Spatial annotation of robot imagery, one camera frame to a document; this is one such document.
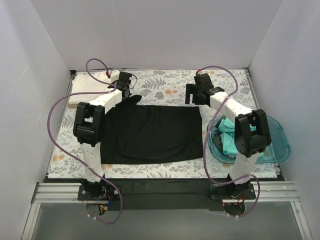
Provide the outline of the black t-shirt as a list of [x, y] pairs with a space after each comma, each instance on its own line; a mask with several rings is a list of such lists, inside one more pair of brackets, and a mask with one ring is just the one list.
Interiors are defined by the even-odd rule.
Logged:
[[164, 164], [203, 157], [198, 107], [139, 105], [141, 99], [133, 95], [107, 112], [102, 164]]

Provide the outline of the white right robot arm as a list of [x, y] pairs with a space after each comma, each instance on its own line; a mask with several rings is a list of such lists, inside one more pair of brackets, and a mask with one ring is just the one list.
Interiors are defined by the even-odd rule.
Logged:
[[210, 194], [237, 199], [250, 188], [256, 161], [272, 142], [267, 115], [262, 109], [242, 105], [224, 89], [215, 87], [208, 73], [197, 72], [194, 80], [186, 85], [185, 103], [207, 105], [234, 123], [235, 163], [224, 182], [212, 181]]

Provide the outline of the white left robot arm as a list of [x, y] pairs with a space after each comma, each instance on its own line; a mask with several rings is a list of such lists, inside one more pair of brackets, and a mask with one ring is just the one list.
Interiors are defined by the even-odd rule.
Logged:
[[101, 163], [101, 142], [106, 133], [106, 113], [128, 98], [130, 84], [134, 75], [129, 72], [118, 71], [116, 79], [111, 83], [116, 90], [111, 93], [101, 94], [89, 102], [79, 102], [76, 107], [73, 135], [83, 151], [85, 165], [83, 191], [95, 200], [104, 199], [107, 188], [101, 178], [104, 171]]

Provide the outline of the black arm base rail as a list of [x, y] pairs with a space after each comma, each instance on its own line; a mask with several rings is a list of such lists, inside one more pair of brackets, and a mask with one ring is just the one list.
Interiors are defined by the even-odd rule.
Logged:
[[110, 202], [110, 211], [120, 207], [124, 210], [223, 211], [224, 200], [243, 206], [245, 201], [256, 199], [252, 184], [231, 193], [204, 178], [116, 178], [112, 182], [110, 185], [104, 181], [89, 183], [83, 180], [77, 199], [96, 204]]

